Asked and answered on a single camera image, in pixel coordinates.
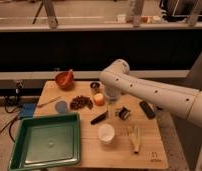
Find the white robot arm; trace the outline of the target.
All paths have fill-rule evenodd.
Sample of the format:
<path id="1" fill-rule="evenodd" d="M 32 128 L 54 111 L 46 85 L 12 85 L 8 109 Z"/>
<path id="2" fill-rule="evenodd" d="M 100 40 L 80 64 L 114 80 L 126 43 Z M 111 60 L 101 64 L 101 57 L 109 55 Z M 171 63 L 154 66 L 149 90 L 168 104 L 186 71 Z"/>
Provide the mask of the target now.
<path id="1" fill-rule="evenodd" d="M 129 93 L 202 127 L 201 90 L 139 79 L 130 76 L 129 71 L 129 64 L 117 59 L 100 73 L 108 98 Z"/>

